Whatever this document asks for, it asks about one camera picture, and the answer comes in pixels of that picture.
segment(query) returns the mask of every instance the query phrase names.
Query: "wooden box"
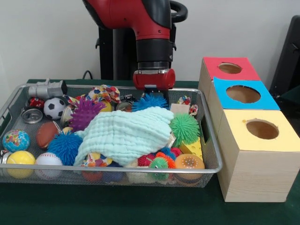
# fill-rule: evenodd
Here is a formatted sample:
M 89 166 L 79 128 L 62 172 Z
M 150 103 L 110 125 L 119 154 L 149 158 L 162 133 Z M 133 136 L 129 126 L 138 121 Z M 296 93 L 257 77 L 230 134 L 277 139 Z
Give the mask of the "wooden box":
M 215 133 L 218 134 L 223 109 L 280 110 L 261 81 L 214 78 L 208 107 Z
M 212 58 L 202 60 L 198 89 L 208 101 L 214 77 L 225 80 L 259 81 L 260 78 L 247 58 Z
M 284 202 L 300 167 L 300 138 L 276 110 L 227 110 L 218 142 L 226 202 Z

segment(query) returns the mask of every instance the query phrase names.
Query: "metal mesh basket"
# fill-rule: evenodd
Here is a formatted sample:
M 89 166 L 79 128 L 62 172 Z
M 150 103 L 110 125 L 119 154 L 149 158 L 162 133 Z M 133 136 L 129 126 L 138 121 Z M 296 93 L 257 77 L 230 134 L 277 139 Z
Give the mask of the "metal mesh basket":
M 45 152 L 37 146 L 37 130 L 49 120 L 44 117 L 36 124 L 25 124 L 23 122 L 20 115 L 21 109 L 30 98 L 28 89 L 31 85 L 26 84 L 18 87 L 0 110 L 0 138 L 2 140 L 4 134 L 11 129 L 24 130 L 29 134 L 31 141 L 27 151 L 37 158 Z M 91 88 L 92 86 L 89 85 L 68 85 L 67 94 L 76 97 L 86 94 Z M 118 88 L 121 95 L 133 94 L 136 98 L 142 95 L 141 91 L 132 87 Z M 191 97 L 191 103 L 197 104 L 199 107 L 196 119 L 201 129 L 200 141 L 205 164 L 204 170 L 0 164 L 0 182 L 202 188 L 209 182 L 212 175 L 222 168 L 222 160 L 203 93 L 196 89 L 173 89 L 169 91 L 170 103 L 176 103 L 184 95 Z M 41 170 L 48 174 L 55 174 L 55 176 L 51 176 L 55 179 L 40 179 L 35 172 Z M 11 175 L 25 178 L 16 179 Z

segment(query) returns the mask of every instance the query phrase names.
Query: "green spiky ball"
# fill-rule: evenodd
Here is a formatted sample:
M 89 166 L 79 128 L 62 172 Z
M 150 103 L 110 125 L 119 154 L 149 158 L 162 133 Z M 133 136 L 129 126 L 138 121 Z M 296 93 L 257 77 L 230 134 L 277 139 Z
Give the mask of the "green spiky ball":
M 198 140 L 200 135 L 197 120 L 188 114 L 176 114 L 170 127 L 176 137 L 174 147 L 179 147 L 182 141 L 192 144 Z
M 152 161 L 149 167 L 153 169 L 159 169 L 159 168 L 167 169 L 169 166 L 168 166 L 168 162 L 164 158 L 157 157 Z M 169 174 L 158 172 L 158 173 L 151 173 L 151 176 L 156 180 L 166 180 L 168 179 Z

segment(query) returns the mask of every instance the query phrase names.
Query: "red box lid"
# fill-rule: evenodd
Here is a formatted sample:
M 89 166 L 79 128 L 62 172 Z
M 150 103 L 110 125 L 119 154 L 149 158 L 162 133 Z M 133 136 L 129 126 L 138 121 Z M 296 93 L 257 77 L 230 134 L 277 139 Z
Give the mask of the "red box lid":
M 247 58 L 203 58 L 211 80 L 260 81 L 260 77 Z

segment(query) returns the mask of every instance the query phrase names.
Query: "circular hole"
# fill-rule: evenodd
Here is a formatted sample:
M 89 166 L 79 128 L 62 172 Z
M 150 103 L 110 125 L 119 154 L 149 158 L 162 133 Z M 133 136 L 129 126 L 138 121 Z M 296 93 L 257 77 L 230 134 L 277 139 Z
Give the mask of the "circular hole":
M 261 99 L 259 92 L 253 88 L 235 85 L 226 90 L 227 95 L 242 103 L 254 103 Z
M 241 67 L 229 62 L 223 62 L 218 67 L 221 71 L 227 74 L 238 74 L 242 71 Z
M 249 120 L 246 126 L 251 134 L 262 139 L 270 140 L 279 135 L 278 128 L 266 120 Z

